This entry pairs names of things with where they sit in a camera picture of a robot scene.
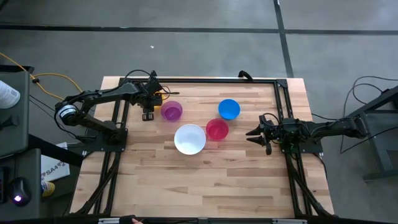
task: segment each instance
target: finger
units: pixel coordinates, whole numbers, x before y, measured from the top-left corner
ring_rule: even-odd
[[[134,224],[142,224],[142,222],[136,220],[135,218],[132,219],[132,222],[133,222]]]

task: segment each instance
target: power cord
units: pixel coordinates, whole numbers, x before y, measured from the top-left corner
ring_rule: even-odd
[[[5,54],[3,54],[3,53],[1,53],[1,52],[0,52],[0,55],[3,56],[4,58],[8,59],[10,62],[16,64],[16,65],[17,65],[20,69],[22,69],[23,71],[28,72],[24,67],[22,67],[20,64],[18,64],[16,61],[14,61],[13,59],[11,59],[11,58],[8,57],[7,55],[5,55]],[[48,94],[48,95],[50,95],[50,96],[53,96],[53,97],[55,97],[55,98],[57,98],[57,99],[59,99],[59,100],[63,100],[63,98],[62,98],[61,96],[58,96],[58,95],[55,95],[55,94],[53,94],[53,93],[48,92],[48,91],[39,83],[39,79],[36,78],[36,77],[44,76],[44,75],[53,75],[53,76],[58,76],[58,77],[66,78],[67,80],[71,81],[71,82],[76,86],[76,88],[77,88],[80,92],[82,92],[81,88],[77,85],[77,83],[76,83],[75,81],[73,81],[71,78],[69,78],[68,76],[66,76],[66,75],[62,75],[62,74],[58,74],[58,73],[40,73],[40,74],[32,75],[32,74],[29,73],[29,76],[30,76],[30,78],[32,79],[32,81],[33,81],[44,93],[46,93],[46,94]]]
[[[126,81],[127,77],[128,77],[129,75],[133,74],[134,72],[144,72],[145,74],[147,74],[147,75],[150,76],[151,78],[155,79],[156,82],[157,82],[158,84],[160,84],[159,81],[156,79],[155,76],[153,76],[151,73],[149,73],[149,72],[147,72],[147,71],[145,71],[145,70],[142,70],[142,69],[135,69],[135,70],[130,71],[129,73],[127,73],[127,75],[124,77],[122,83],[124,83],[124,82]],[[165,91],[165,93],[160,93],[160,94],[169,94],[169,96],[168,96],[167,98],[169,98],[171,94],[180,94],[179,92],[171,92],[171,91],[170,91],[170,88],[167,87],[167,86],[162,86],[162,85],[161,85],[161,87],[162,87],[163,91]]]
[[[314,156],[318,157],[319,160],[321,161],[322,165],[323,165],[323,169],[325,170],[325,176],[326,176],[326,180],[328,179],[328,172],[326,171],[326,165],[325,162],[323,161],[323,159],[316,153],[314,153]]]
[[[377,76],[373,76],[373,75],[367,75],[367,76],[363,76],[363,77],[357,78],[357,79],[355,80],[354,84],[353,84],[353,88],[354,88],[355,84],[356,84],[360,79],[362,79],[362,78],[378,78],[378,79],[387,80],[387,81],[398,81],[398,79],[395,79],[395,78],[383,78],[383,77],[377,77]],[[376,89],[378,89],[380,92],[382,92],[380,88],[378,88],[378,87],[376,87],[376,86],[374,86],[374,85],[372,85],[372,84],[369,84],[369,85],[373,86],[374,88],[376,88]],[[353,90],[353,95],[354,95],[355,99],[358,100],[360,103],[366,104],[366,103],[362,102],[361,100],[359,100],[359,99],[355,96],[355,90]]]
[[[317,117],[319,117],[319,118],[327,119],[327,120],[330,120],[330,121],[335,121],[335,120],[337,120],[336,118],[326,118],[326,117],[322,117],[322,116],[317,115],[317,114],[315,114],[315,113],[311,113],[311,114],[314,115],[314,116],[317,116]]]
[[[267,122],[263,120],[264,124],[267,125],[267,126],[270,126],[270,127],[275,128],[275,127],[281,127],[281,126],[284,126],[284,125],[299,124],[299,125],[302,125],[302,126],[307,130],[308,133],[310,133],[310,130],[308,129],[308,127],[307,127],[305,124],[303,124],[303,123],[287,123],[287,124],[281,124],[280,121],[279,121],[279,119],[277,118],[277,116],[275,116],[275,115],[272,114],[272,113],[264,113],[264,114],[263,114],[263,118],[265,118],[265,115],[267,115],[267,114],[273,116],[273,117],[278,121],[278,125],[271,125],[271,124],[267,124]]]
[[[374,86],[374,85],[372,85],[372,84],[368,84],[368,83],[360,83],[360,84],[354,85],[354,86],[348,91],[347,96],[346,96],[346,99],[345,99],[345,101],[344,101],[344,106],[343,106],[343,117],[346,116],[346,107],[347,107],[347,101],[348,101],[349,94],[350,94],[352,91],[354,91],[354,89],[355,89],[357,86],[361,86],[361,85],[367,85],[367,86],[371,86],[371,87],[374,87],[374,88],[377,88],[377,89],[378,89],[378,87],[376,87],[376,86]],[[340,144],[340,154],[341,154],[341,151],[343,150],[343,144],[344,144],[344,136],[342,135],[342,136],[341,136],[341,144]]]
[[[393,127],[393,128],[389,128],[389,129],[386,129],[386,130],[384,130],[384,131],[381,131],[381,132],[379,132],[379,133],[377,133],[377,134],[374,134],[374,135],[372,135],[371,137],[368,137],[367,139],[365,139],[365,140],[363,140],[363,141],[360,141],[360,142],[356,143],[355,145],[353,145],[353,146],[351,146],[351,147],[345,149],[344,151],[340,152],[340,154],[343,154],[343,153],[345,153],[346,151],[349,151],[350,149],[354,148],[355,146],[357,146],[357,145],[359,145],[359,144],[362,144],[362,143],[366,142],[367,140],[369,140],[369,139],[371,139],[371,138],[373,138],[373,137],[375,137],[375,136],[378,136],[379,134],[382,134],[382,133],[385,133],[385,132],[388,132],[388,131],[391,131],[391,130],[394,130],[394,129],[397,129],[397,128],[398,128],[398,126],[397,126],[397,127]]]
[[[41,102],[40,100],[38,100],[38,99],[36,99],[36,98],[34,98],[34,97],[33,97],[33,99],[37,100],[39,103],[45,105],[46,107],[50,108],[50,110],[52,110],[52,111],[55,112],[54,109],[52,109],[51,107],[49,107],[49,106],[46,105],[45,103]],[[37,106],[39,109],[41,109],[44,113],[46,113],[47,115],[49,115],[51,118],[53,118],[51,114],[49,114],[45,109],[43,109],[43,108],[42,108],[41,106],[39,106],[37,103],[33,102],[31,99],[29,99],[29,101],[30,101],[31,103],[33,103],[34,105],[36,105],[36,106]],[[72,132],[67,131],[67,130],[65,129],[65,127],[62,126],[62,124],[58,124],[57,122],[56,122],[56,124],[57,124],[57,126],[58,126],[62,131],[66,131],[66,133],[67,133],[71,138],[76,139],[77,136],[76,136],[75,134],[73,134]]]

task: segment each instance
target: white bottle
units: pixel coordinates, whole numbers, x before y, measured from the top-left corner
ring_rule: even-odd
[[[0,109],[8,109],[15,106],[21,94],[0,80]]]

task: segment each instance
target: gray floor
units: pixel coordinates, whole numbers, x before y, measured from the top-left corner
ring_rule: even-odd
[[[280,0],[280,6],[288,29],[398,29],[395,0]],[[0,12],[0,22],[277,28],[272,0],[13,0]],[[345,96],[356,78],[398,78],[398,36],[288,35],[287,43],[294,77],[304,78],[312,112],[322,116],[342,116]],[[67,74],[87,90],[99,88],[105,75],[124,75],[136,68],[156,70],[159,75],[235,77],[246,70],[255,77],[286,77],[278,34],[0,30],[0,51],[34,66],[35,73]],[[8,62],[0,58],[0,63]],[[382,89],[397,85],[363,81]],[[76,93],[73,85],[59,78],[46,77],[41,83],[62,96]],[[35,87],[31,94],[49,105],[57,102]],[[378,94],[368,86],[358,88],[358,97],[364,101]],[[350,98],[347,112],[359,106]],[[72,141],[34,105],[30,108],[30,132],[50,142]],[[354,142],[347,139],[345,147]],[[368,144],[341,156],[340,138],[325,138],[322,143],[335,213],[398,222],[398,178],[362,180],[363,175],[377,171]]]

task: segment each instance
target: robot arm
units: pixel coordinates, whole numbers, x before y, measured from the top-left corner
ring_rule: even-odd
[[[345,135],[352,138],[365,138],[367,133],[361,118],[342,118],[325,123],[285,118],[278,125],[274,125],[271,120],[266,120],[264,115],[261,115],[259,119],[259,126],[246,135],[260,136],[247,138],[247,140],[266,146],[268,155],[272,152],[269,142],[273,140],[278,141],[279,144],[297,146],[302,143],[311,144],[314,139],[327,136]]]
[[[146,84],[129,82],[108,90],[84,91],[79,95],[68,96],[55,105],[55,111],[65,125],[82,125],[95,130],[106,136],[108,143],[112,144],[120,141],[121,130],[112,121],[100,121],[90,116],[90,108],[125,100],[132,105],[140,105],[143,109],[142,120],[151,121],[154,119],[154,106],[162,104],[162,95],[156,93],[162,89],[156,77],[151,75]],[[80,109],[74,105],[76,102],[82,103]]]

